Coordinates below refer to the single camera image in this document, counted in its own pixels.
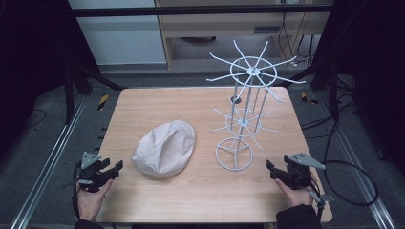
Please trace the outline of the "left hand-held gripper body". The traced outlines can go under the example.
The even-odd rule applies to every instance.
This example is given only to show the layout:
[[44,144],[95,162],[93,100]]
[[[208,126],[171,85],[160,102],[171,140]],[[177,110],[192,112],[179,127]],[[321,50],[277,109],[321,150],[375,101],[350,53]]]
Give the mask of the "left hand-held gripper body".
[[100,161],[101,156],[84,152],[79,162],[78,183],[88,192],[97,192],[108,181],[104,178],[103,169],[98,169]]

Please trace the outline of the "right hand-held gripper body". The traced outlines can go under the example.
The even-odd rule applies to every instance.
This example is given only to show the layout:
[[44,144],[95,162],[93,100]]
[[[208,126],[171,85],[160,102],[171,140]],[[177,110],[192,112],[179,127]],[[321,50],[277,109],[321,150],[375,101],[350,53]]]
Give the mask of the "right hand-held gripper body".
[[306,153],[284,156],[287,164],[285,184],[292,190],[299,190],[311,185],[311,170],[325,170],[326,166]]

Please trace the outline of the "person's right hand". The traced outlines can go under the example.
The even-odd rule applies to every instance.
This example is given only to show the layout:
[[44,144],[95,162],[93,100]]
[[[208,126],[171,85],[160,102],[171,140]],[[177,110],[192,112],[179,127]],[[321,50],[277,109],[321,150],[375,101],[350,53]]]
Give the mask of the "person's right hand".
[[313,204],[313,197],[310,195],[312,191],[311,187],[307,187],[300,190],[292,190],[286,184],[276,178],[275,183],[280,188],[280,190],[286,195],[288,199],[288,206],[295,207],[299,205],[312,205]]

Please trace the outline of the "person's left hand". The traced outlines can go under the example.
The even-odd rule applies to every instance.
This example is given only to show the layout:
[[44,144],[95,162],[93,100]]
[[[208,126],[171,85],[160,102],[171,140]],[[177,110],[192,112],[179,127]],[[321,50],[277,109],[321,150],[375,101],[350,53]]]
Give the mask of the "person's left hand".
[[76,185],[77,194],[77,208],[79,218],[95,222],[97,215],[101,209],[103,200],[112,187],[113,181],[109,179],[99,190],[95,193],[88,192]]

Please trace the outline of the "beige flat cap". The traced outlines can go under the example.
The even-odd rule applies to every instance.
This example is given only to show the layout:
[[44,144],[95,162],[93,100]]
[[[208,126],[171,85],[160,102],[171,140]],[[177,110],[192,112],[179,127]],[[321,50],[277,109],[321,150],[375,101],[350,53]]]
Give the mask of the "beige flat cap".
[[145,135],[132,159],[146,175],[171,177],[187,166],[195,142],[193,127],[183,120],[174,120],[159,125]]

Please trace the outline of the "yellow black striped marker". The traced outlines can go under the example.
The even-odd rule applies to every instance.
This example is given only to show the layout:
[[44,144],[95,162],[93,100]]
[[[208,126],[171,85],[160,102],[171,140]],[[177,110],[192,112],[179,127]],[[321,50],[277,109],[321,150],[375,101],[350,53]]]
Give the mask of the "yellow black striped marker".
[[97,105],[97,110],[98,110],[98,111],[102,111],[102,110],[104,109],[105,104],[106,104],[108,98],[109,98],[109,95],[108,95],[108,94],[104,94],[104,95],[100,98],[100,101],[99,101],[99,103],[98,103],[98,105]]
[[319,104],[319,103],[318,103],[318,100],[316,100],[316,99],[309,99],[308,94],[305,93],[305,92],[301,92],[301,100],[304,101],[304,102],[306,102],[306,103],[308,103],[308,104],[311,104],[311,105],[317,105],[317,104]]

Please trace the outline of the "black metal stand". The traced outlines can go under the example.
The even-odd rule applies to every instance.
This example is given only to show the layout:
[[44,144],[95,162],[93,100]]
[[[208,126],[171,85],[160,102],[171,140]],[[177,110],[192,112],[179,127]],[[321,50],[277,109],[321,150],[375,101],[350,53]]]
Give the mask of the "black metal stand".
[[87,80],[90,77],[97,82],[107,86],[114,91],[124,90],[123,86],[120,86],[109,79],[101,75],[101,73],[96,73],[81,65],[70,63],[65,68],[64,72],[64,90],[65,90],[65,100],[66,100],[66,121],[68,124],[73,120],[75,114],[74,107],[74,92],[73,86],[79,90],[80,94],[89,94],[92,91],[92,87]]
[[306,69],[294,75],[291,80],[298,81],[307,75],[314,75],[310,86],[315,90],[322,90],[325,87],[329,88],[329,112],[331,117],[339,120],[339,112],[337,105],[337,68],[333,60],[320,60]]

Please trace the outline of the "black curtain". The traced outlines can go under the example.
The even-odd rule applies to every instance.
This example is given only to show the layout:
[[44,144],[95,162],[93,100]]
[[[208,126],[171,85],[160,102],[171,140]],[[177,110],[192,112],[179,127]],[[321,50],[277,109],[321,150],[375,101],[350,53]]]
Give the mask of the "black curtain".
[[62,48],[75,64],[99,72],[77,20],[51,15],[70,8],[68,0],[0,0],[0,160],[35,99],[64,83]]
[[380,149],[405,176],[405,0],[333,0],[315,60],[333,49],[337,71]]

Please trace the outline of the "white cabinet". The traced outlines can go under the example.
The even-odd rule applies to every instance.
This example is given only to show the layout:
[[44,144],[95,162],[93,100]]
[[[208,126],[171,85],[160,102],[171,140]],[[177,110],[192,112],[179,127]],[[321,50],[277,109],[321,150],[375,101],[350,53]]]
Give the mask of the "white cabinet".
[[[154,0],[68,0],[73,10],[155,7]],[[99,66],[165,64],[158,17],[78,17]]]

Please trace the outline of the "wooden desk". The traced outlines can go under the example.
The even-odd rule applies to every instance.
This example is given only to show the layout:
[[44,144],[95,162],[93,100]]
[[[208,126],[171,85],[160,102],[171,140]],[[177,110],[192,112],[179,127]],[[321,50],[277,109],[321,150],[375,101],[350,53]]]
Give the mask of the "wooden desk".
[[[296,6],[328,4],[333,0],[154,0],[158,7],[198,6]],[[180,38],[262,35],[274,42],[276,53],[292,57],[304,35],[320,35],[327,23],[326,12],[276,12],[246,14],[161,15],[160,31],[169,67],[174,65],[176,41]]]

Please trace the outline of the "black horizontal metal bar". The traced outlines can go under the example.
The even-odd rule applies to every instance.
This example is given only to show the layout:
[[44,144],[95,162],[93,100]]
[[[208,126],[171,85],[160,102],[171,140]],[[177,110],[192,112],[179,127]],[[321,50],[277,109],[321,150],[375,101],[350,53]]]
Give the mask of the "black horizontal metal bar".
[[334,4],[250,5],[250,6],[238,5],[238,6],[120,8],[120,9],[78,9],[78,10],[70,10],[69,14],[72,14],[75,17],[98,17],[98,16],[325,12],[332,10],[334,10]]

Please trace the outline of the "aluminium floor rail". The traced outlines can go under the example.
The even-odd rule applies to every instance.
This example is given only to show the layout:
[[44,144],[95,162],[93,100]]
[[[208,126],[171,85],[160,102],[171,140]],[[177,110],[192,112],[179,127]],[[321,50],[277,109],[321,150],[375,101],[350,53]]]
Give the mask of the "aluminium floor rail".
[[[327,122],[331,125],[331,131],[329,133],[323,161],[325,164],[347,165],[353,175],[355,183],[357,184],[363,199],[365,200],[364,203],[348,200],[346,200],[346,202],[353,206],[369,208],[379,229],[397,229],[394,220],[392,219],[389,211],[387,210],[383,200],[379,195],[376,182],[364,170],[358,157],[355,155],[346,134],[339,126],[339,122],[335,121],[331,117],[331,114],[329,112],[328,97],[325,94],[318,93],[317,98],[319,100],[320,106],[328,116]],[[343,155],[344,160],[328,160],[330,143],[334,137],[337,139],[337,144],[340,147],[340,152]]]
[[86,100],[87,97],[85,95],[80,95],[78,97],[71,120],[63,126],[63,129],[58,136],[58,139],[54,144],[45,164],[43,165],[42,170],[38,175],[31,191],[29,192],[19,212],[14,217],[10,229],[26,229],[28,226],[32,218],[32,214],[49,183],[54,168],[64,152],[75,125],[81,116]]

